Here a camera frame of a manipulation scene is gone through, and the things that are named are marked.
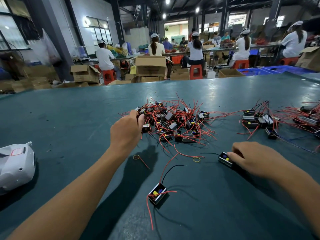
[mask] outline hand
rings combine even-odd
[[[139,116],[138,122],[137,115],[137,111],[131,110],[129,115],[115,122],[110,129],[110,149],[122,155],[123,160],[129,156],[141,137],[144,114]]]
[[[230,160],[254,175],[276,180],[296,167],[274,149],[258,142],[235,142],[232,152],[228,152]]]

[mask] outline white shirt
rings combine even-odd
[[[111,59],[114,59],[112,52],[105,48],[100,48],[96,51],[96,56],[99,62],[99,67],[102,71],[108,71],[113,69],[113,64],[110,61]]]
[[[151,44],[148,46],[148,51],[150,56],[162,56],[162,54],[165,54],[165,47],[163,44],[160,44],[158,42],[155,43],[157,45],[157,49],[155,51],[155,55],[152,53]]]
[[[203,59],[202,48],[195,49],[193,47],[193,40],[188,43],[187,47],[190,49],[190,60],[202,60]]]
[[[245,38],[238,39],[235,43],[239,51],[235,52],[232,56],[233,60],[248,60],[250,56],[251,38],[249,37],[249,49],[246,50]]]
[[[283,56],[286,58],[297,57],[304,49],[307,40],[307,32],[303,31],[303,38],[299,43],[298,34],[296,31],[288,34],[281,42],[282,45],[285,46],[283,50]]]

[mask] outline blue crate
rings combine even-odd
[[[246,76],[257,76],[257,75],[270,75],[272,72],[262,70],[259,68],[247,68],[247,69],[237,69],[243,75]]]
[[[306,68],[290,66],[290,65],[264,66],[261,69],[268,72],[273,71],[277,73],[283,73],[283,72],[291,72],[294,74],[315,73],[315,71],[312,71]]]

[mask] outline person in blue shirt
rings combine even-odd
[[[167,37],[164,38],[164,41],[163,41],[163,46],[166,50],[170,50],[172,49],[172,44],[170,44],[169,40]]]
[[[223,41],[223,40],[230,40],[230,35],[228,32],[225,32],[224,36],[221,37],[221,41]]]

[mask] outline long brown hair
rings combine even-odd
[[[193,48],[195,48],[196,50],[201,50],[202,49],[202,43],[199,40],[199,36],[193,35],[193,36],[191,36],[191,39],[192,39]]]
[[[152,43],[151,43],[150,47],[152,49],[152,54],[155,56],[156,55],[156,51],[157,51],[156,42],[159,42],[159,37],[158,36],[153,37],[153,38],[151,38],[151,41],[152,41]]]
[[[244,39],[244,48],[247,51],[250,48],[250,39],[247,34],[242,34],[243,39]]]
[[[292,30],[297,32],[298,40],[299,40],[299,44],[300,44],[303,39],[302,25],[295,25],[292,27]]]

